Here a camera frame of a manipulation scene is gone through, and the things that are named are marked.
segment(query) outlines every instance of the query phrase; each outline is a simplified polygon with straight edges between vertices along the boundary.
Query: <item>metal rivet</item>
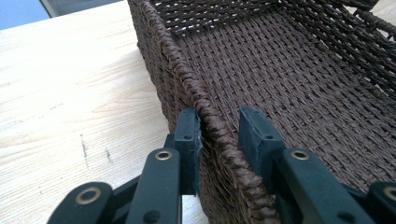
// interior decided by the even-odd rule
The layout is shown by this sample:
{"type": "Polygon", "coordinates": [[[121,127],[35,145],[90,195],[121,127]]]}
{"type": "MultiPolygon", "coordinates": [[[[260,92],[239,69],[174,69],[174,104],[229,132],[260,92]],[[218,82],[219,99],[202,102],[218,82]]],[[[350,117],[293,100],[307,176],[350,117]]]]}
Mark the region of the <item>metal rivet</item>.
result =
{"type": "Polygon", "coordinates": [[[295,150],[291,152],[291,156],[300,161],[306,161],[309,159],[309,155],[303,151],[295,150]]]}
{"type": "Polygon", "coordinates": [[[155,154],[155,158],[159,161],[167,161],[172,157],[172,152],[170,151],[161,151],[155,154]]]}
{"type": "Polygon", "coordinates": [[[384,193],[387,195],[389,198],[391,198],[393,201],[396,201],[396,188],[394,187],[384,187],[384,193]]]}
{"type": "Polygon", "coordinates": [[[78,204],[88,204],[88,203],[93,203],[95,202],[100,196],[102,195],[102,191],[97,188],[97,187],[90,187],[87,189],[84,189],[82,192],[80,192],[77,197],[76,197],[76,203],[78,204]],[[83,198],[83,195],[89,192],[93,192],[93,196],[89,199],[83,198]]]}

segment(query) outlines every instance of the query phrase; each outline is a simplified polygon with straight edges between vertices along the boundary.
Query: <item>wooden table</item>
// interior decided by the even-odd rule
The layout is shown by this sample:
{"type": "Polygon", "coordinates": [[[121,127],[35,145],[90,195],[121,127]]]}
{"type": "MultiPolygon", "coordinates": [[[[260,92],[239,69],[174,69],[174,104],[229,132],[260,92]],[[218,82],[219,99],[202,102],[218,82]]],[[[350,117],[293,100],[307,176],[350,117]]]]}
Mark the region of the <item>wooden table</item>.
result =
{"type": "MultiPolygon", "coordinates": [[[[375,15],[396,24],[396,3],[375,15]]],[[[168,134],[126,1],[0,31],[0,223],[44,223],[73,188],[140,175],[168,134]]],[[[206,223],[183,198],[183,221],[206,223]]]]}

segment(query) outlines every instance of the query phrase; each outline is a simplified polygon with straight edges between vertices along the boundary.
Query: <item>brown wicker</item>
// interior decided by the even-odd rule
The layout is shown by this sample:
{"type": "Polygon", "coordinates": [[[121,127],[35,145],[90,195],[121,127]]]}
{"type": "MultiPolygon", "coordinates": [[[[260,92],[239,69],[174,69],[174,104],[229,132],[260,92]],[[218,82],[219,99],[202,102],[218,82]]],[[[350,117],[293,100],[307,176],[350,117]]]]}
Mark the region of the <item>brown wicker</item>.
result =
{"type": "Polygon", "coordinates": [[[237,148],[240,105],[342,183],[395,181],[396,28],[368,11],[376,2],[129,0],[170,131],[187,106],[203,120],[199,196],[211,222],[279,222],[237,148]]]}

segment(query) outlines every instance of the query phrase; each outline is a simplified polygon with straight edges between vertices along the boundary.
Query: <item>blue surface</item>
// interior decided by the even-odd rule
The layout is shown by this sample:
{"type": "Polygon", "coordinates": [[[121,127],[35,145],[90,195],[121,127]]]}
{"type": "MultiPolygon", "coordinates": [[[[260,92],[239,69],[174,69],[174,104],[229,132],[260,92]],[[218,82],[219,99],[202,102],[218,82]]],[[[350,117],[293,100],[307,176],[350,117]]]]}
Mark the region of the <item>blue surface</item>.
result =
{"type": "Polygon", "coordinates": [[[39,0],[0,0],[0,30],[49,18],[39,0]]]}

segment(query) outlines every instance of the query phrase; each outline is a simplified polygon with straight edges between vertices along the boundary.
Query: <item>black clamp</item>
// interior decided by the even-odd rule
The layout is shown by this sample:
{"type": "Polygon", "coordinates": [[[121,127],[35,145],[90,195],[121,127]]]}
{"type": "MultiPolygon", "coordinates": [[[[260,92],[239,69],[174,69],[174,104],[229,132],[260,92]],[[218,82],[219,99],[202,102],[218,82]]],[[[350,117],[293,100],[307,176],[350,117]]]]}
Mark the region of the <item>black clamp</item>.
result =
{"type": "Polygon", "coordinates": [[[277,129],[254,108],[240,107],[239,146],[261,175],[282,223],[396,223],[396,184],[367,195],[341,185],[312,152],[285,148],[277,129]]]}
{"type": "Polygon", "coordinates": [[[183,110],[176,133],[148,154],[141,176],[114,190],[100,182],[73,189],[49,224],[181,223],[181,195],[198,191],[200,130],[195,110],[183,110]]]}
{"type": "MultiPolygon", "coordinates": [[[[264,114],[240,107],[239,146],[282,223],[396,223],[396,183],[375,183],[368,194],[341,185],[312,152],[285,148],[264,114]]],[[[91,182],[73,189],[49,224],[181,223],[181,195],[199,192],[200,119],[180,112],[175,134],[152,151],[142,175],[117,189],[91,182]]]]}

